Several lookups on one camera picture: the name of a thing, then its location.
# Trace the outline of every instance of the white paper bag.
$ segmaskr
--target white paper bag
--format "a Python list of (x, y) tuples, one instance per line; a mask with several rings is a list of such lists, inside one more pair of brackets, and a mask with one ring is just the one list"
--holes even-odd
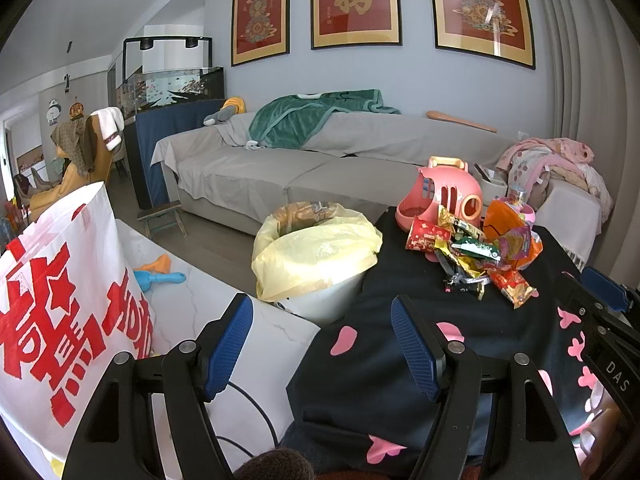
[(111, 358), (147, 357), (154, 320), (104, 184), (60, 199), (0, 258), (0, 412), (64, 461)]

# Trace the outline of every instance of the fish tank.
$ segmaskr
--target fish tank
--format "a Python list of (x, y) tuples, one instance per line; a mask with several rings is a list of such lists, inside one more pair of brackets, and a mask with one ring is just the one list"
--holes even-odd
[(222, 67), (163, 70), (134, 73), (116, 90), (116, 105), (124, 119), (174, 104), (223, 99), (225, 77)]

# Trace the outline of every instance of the trash can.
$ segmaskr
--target trash can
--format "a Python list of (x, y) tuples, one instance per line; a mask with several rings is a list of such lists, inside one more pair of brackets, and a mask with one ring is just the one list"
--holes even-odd
[(341, 317), (376, 264), (382, 234), (337, 203), (296, 202), (271, 214), (254, 242), (259, 300), (320, 326)]

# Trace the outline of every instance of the yellow plastic bag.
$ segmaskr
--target yellow plastic bag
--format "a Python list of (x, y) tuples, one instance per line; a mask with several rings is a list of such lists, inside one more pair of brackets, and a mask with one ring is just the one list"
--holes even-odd
[(263, 301), (329, 288), (373, 267), (382, 233), (362, 213), (326, 202), (274, 211), (254, 242), (251, 268)]

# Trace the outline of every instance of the blue toy shovel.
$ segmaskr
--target blue toy shovel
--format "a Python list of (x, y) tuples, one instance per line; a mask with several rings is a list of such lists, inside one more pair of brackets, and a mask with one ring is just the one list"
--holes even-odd
[(136, 281), (142, 292), (151, 288), (152, 283), (182, 283), (187, 277), (181, 272), (171, 272), (169, 274), (152, 274), (148, 270), (134, 270)]

